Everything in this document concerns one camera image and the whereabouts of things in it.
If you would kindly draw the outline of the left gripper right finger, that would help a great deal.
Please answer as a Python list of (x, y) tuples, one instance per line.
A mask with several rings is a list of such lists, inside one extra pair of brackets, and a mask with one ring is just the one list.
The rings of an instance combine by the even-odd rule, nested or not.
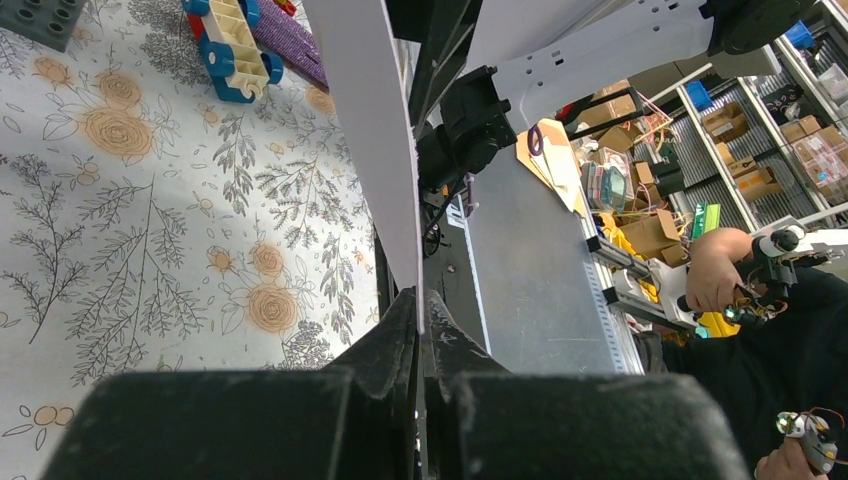
[(486, 354), (429, 291), (422, 314), (435, 479), (746, 479), (716, 402), (680, 375), (541, 375)]

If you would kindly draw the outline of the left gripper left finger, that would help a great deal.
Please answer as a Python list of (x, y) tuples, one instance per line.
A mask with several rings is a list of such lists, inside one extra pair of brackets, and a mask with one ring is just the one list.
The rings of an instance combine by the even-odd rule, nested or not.
[(86, 397), (48, 479), (412, 479), (419, 298), (317, 370), (114, 376)]

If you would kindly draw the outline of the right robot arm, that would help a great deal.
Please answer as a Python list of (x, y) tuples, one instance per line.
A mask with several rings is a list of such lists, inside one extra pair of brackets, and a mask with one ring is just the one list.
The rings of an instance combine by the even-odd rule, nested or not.
[(633, 1), (536, 51), (466, 69), (482, 3), (390, 1), (393, 34), (420, 44), (408, 109), (418, 184), (457, 187), (519, 133), (601, 88), (700, 54), (752, 53), (787, 32), (807, 1)]

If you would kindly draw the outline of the operator left hand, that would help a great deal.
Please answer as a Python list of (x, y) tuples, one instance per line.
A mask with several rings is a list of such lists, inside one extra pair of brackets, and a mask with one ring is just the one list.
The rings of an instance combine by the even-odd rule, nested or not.
[(742, 230), (718, 228), (693, 242), (685, 291), (690, 309), (720, 312), (734, 303), (736, 287), (743, 283), (736, 264), (752, 255), (752, 241)]

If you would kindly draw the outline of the operator right hand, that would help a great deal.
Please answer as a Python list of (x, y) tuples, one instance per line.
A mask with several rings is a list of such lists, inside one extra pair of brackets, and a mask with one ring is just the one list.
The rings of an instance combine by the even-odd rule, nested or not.
[(785, 437), (783, 443), (756, 464), (757, 480), (820, 480), (826, 475), (815, 475), (808, 464), (800, 442)]

